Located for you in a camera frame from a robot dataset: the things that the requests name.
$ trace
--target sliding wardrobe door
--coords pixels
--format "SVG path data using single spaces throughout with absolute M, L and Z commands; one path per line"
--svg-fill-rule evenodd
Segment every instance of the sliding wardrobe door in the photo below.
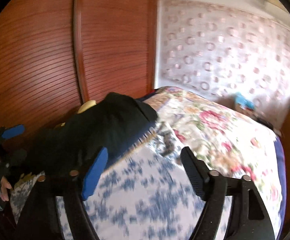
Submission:
M 83 99 L 152 88 L 157 0 L 75 0 L 74 48 Z
M 74 0 L 11 0 L 0 13 L 0 127 L 24 124 L 7 150 L 29 145 L 81 104 L 73 50 Z

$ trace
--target metal bolt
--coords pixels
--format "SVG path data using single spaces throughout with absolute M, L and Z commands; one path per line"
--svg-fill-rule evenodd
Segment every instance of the metal bolt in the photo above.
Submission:
M 43 182 L 46 179 L 46 177 L 44 175 L 39 176 L 39 178 L 37 179 L 38 182 Z
M 69 172 L 69 175 L 72 177 L 75 177 L 75 176 L 79 175 L 79 172 L 77 170 L 72 170 Z
M 211 170 L 211 171 L 209 172 L 209 174 L 210 174 L 211 176 L 215 176 L 215 177 L 219 176 L 219 172 L 216 171 L 216 170 Z
M 245 181 L 251 181 L 251 177 L 248 176 L 248 175 L 244 175 L 243 176 L 243 180 L 245 180 Z

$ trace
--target black garment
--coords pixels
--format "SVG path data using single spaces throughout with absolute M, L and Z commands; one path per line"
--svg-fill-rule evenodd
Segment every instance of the black garment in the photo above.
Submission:
M 109 93 L 97 105 L 72 116 L 63 127 L 39 134 L 25 167 L 35 174 L 67 175 L 88 168 L 101 147 L 108 149 L 107 167 L 154 126 L 157 113 L 146 103 Z

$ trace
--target circle pattern on wallpaper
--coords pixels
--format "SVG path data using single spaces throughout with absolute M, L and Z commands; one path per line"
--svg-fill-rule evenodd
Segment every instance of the circle pattern on wallpaper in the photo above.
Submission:
M 274 121 L 270 109 L 277 109 L 276 115 L 287 109 L 290 30 L 224 5 L 162 0 L 160 6 L 159 68 L 166 79 L 211 101 L 239 91 L 269 121 Z

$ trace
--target bed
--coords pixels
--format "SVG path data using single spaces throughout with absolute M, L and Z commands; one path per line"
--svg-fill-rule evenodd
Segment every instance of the bed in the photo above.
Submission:
M 242 114 L 176 87 L 160 88 L 145 102 L 159 115 L 152 138 L 104 171 L 84 203 L 100 239 L 189 238 L 204 202 L 180 165 L 184 146 L 225 176 L 250 175 L 277 237 L 286 198 L 279 138 Z M 16 222 L 38 176 L 11 194 Z M 73 239 L 61 197 L 57 204 L 64 237 Z M 216 239 L 224 238 L 230 207 L 231 197 L 226 197 Z

